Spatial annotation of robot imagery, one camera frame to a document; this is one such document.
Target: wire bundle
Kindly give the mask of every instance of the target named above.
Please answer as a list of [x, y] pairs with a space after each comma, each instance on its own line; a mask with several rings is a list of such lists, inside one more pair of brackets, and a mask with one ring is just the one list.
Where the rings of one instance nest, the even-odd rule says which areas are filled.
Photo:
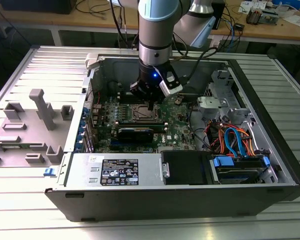
[[[223, 17], [221, 18], [221, 20], [224, 21], [224, 22], [226, 22], [229, 25], [229, 26], [228, 25], [226, 25], [226, 26], [227, 26], [227, 28], [229, 29], [230, 32], [229, 32], [228, 36], [226, 37], [224, 43], [221, 44], [219, 50], [222, 50], [222, 48], [223, 48], [224, 50], [226, 49], [226, 52], [228, 53], [230, 51], [230, 49], [232, 49], [234, 47], [236, 47], [235, 50], [237, 51], [237, 48], [238, 48], [238, 46], [240, 44], [241, 36], [243, 34], [243, 31], [238, 31], [239, 32], [239, 36], [238, 36], [237, 39], [235, 39], [235, 31], [236, 30], [235, 30], [234, 26], [236, 25], [236, 21], [231, 16], [230, 11], [229, 11], [229, 9], [228, 9], [227, 6], [225, 6], [225, 9], [226, 9], [226, 11], [227, 11], [228, 14], [223, 13], [222, 14]], [[231, 36], [230, 43], [226, 44], [230, 36]]]
[[[235, 129], [237, 132], [239, 132], [242, 137], [246, 137], [245, 139], [234, 139], [231, 146], [233, 147], [235, 145], [235, 141], [242, 141], [243, 145], [245, 146], [245, 150], [248, 156], [256, 156], [254, 150], [253, 150], [253, 145], [252, 145], [252, 138], [253, 136], [250, 136], [246, 131], [244, 131], [242, 128], [237, 127], [234, 124], [231, 123], [221, 123], [221, 122], [210, 122], [206, 129], [204, 130], [205, 133], [209, 130], [209, 128], [214, 128], [218, 130], [218, 138], [214, 140], [214, 142], [208, 147], [210, 150], [213, 152], [219, 153], [219, 154], [226, 154], [227, 156], [230, 157], [235, 157], [233, 153], [231, 153], [230, 149], [226, 149], [226, 143], [225, 143], [225, 134], [227, 130], [230, 129]], [[219, 146], [215, 148], [214, 146], [216, 143], [219, 142]]]

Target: slotted metal surface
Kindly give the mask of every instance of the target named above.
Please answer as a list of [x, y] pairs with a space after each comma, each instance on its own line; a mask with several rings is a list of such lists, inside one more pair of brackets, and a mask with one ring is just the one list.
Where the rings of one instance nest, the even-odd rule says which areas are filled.
[[[95, 48], [41, 47], [16, 76], [18, 85], [11, 89], [16, 94], [25, 94], [32, 86], [43, 87], [47, 97], [56, 100], [54, 106], [58, 108], [62, 106], [60, 98], [54, 95], [75, 95], [80, 87], [77, 77], [86, 74], [87, 54], [97, 52]], [[121, 53], [135, 54], [126, 50]], [[278, 68], [275, 60], [265, 55], [221, 53], [211, 58], [238, 61], [300, 162], [300, 89], [295, 81]], [[39, 76], [28, 75], [47, 73], [54, 78], [46, 77], [40, 84]], [[58, 74], [73, 76], [68, 79]], [[72, 92], [65, 92], [70, 87]], [[44, 170], [41, 167], [0, 168], [0, 239], [300, 239], [300, 197], [293, 202], [277, 203], [257, 216], [242, 218], [70, 222], [42, 193], [56, 180], [44, 178]]]

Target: computer case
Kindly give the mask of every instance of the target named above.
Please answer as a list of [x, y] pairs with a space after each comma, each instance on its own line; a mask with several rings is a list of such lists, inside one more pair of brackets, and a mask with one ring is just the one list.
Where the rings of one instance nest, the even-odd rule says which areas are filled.
[[70, 14], [76, 0], [0, 0], [4, 10]]
[[216, 30], [219, 27], [226, 3], [224, 0], [212, 0], [211, 5], [212, 5], [213, 11], [214, 11], [213, 15], [216, 18], [212, 29]]

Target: white sticker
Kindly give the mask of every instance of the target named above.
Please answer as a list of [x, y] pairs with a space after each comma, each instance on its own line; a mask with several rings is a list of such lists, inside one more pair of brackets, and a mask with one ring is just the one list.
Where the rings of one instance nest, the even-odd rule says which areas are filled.
[[89, 163], [96, 163], [98, 161], [102, 161], [103, 159], [105, 159], [105, 156], [94, 156], [94, 155], [90, 155], [89, 156]]

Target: robotic arm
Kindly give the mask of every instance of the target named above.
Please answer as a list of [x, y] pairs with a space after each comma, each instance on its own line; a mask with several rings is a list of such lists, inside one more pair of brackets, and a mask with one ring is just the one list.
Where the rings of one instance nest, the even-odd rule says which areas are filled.
[[108, 0], [139, 12], [139, 77], [130, 91], [154, 103], [180, 92], [183, 87], [169, 59], [176, 33], [184, 42], [200, 48], [210, 34], [216, 18], [212, 0]]

